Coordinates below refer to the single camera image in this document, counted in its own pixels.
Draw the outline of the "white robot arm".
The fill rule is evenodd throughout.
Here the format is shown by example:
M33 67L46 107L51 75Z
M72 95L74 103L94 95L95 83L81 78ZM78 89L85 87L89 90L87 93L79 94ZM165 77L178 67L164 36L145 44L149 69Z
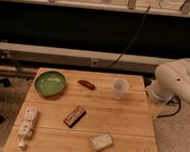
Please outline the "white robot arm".
M165 104L176 95L190 105L190 59L160 64L155 69L155 77L147 87L151 102Z

